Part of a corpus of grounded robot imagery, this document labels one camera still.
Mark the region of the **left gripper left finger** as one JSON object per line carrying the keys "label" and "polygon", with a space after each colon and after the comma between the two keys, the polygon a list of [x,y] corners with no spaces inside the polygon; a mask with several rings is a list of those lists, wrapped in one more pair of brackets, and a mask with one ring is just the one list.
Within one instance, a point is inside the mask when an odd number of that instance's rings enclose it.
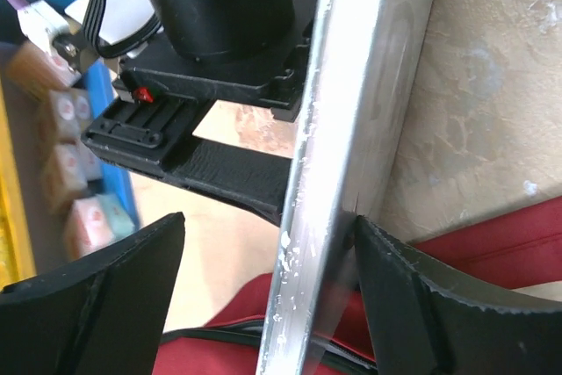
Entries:
{"label": "left gripper left finger", "polygon": [[3,374],[149,374],[184,249],[171,213],[1,291]]}

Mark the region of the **red student backpack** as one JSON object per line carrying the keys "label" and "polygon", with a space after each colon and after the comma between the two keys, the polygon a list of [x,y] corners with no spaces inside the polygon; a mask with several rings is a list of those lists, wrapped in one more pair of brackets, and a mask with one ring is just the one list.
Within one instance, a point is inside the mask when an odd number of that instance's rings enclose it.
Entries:
{"label": "red student backpack", "polygon": [[[487,283],[516,290],[561,279],[561,200],[555,198],[500,217],[416,243],[434,258]],[[346,364],[338,369],[321,364],[319,374],[350,373],[352,359],[375,362],[359,292],[351,295],[331,339],[335,355]],[[183,328],[160,346],[155,374],[251,374],[256,369],[256,345],[196,337]]]}

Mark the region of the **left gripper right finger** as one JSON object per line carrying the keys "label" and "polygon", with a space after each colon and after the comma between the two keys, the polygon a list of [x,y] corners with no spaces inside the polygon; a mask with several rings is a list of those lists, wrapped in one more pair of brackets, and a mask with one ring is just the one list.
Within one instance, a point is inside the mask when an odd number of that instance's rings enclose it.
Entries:
{"label": "left gripper right finger", "polygon": [[560,303],[471,277],[360,217],[355,245],[381,374],[559,374]]}

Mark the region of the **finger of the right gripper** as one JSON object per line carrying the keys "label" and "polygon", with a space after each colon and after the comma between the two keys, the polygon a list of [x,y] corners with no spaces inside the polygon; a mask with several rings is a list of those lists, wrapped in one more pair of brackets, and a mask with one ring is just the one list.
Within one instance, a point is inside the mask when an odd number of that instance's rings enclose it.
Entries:
{"label": "finger of the right gripper", "polygon": [[91,150],[98,158],[280,224],[290,159],[195,136],[211,101],[164,96],[127,103],[135,107],[114,105],[106,117],[131,124],[132,139],[96,135]]}

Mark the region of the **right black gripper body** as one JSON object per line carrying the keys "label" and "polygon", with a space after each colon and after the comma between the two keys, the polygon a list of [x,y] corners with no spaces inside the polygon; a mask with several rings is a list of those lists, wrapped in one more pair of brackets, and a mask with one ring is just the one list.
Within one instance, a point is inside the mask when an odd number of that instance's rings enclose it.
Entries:
{"label": "right black gripper body", "polygon": [[124,99],[222,100],[296,119],[317,0],[149,0],[163,31],[119,65]]}

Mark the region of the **silver grey laptop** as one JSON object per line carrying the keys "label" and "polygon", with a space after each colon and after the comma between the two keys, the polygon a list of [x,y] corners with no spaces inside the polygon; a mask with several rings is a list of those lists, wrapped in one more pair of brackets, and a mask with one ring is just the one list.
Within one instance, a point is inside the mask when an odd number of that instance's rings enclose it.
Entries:
{"label": "silver grey laptop", "polygon": [[433,0],[318,0],[259,374],[311,374],[357,284],[354,226],[377,217]]}

